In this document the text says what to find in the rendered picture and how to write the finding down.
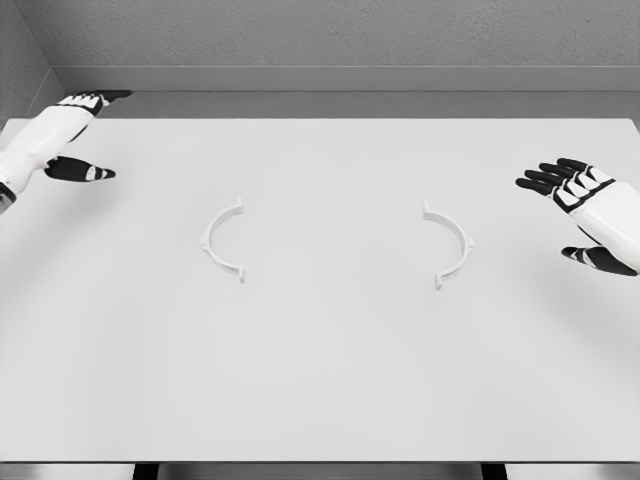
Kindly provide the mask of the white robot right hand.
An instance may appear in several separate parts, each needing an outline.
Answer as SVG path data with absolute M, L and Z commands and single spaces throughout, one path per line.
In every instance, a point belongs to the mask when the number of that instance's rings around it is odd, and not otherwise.
M 515 184 L 553 201 L 596 243 L 567 246 L 564 257 L 598 271 L 640 276 L 640 192 L 632 185 L 569 158 L 526 170 Z

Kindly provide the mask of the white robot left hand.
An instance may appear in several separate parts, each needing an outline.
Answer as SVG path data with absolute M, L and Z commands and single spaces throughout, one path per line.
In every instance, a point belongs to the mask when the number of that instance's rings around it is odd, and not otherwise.
M 131 95 L 130 90 L 95 90 L 69 95 L 32 119 L 5 151 L 28 154 L 33 159 L 33 173 L 42 170 L 52 179 L 82 183 L 111 179 L 116 176 L 114 171 L 64 156 L 62 151 L 86 130 L 104 107 Z

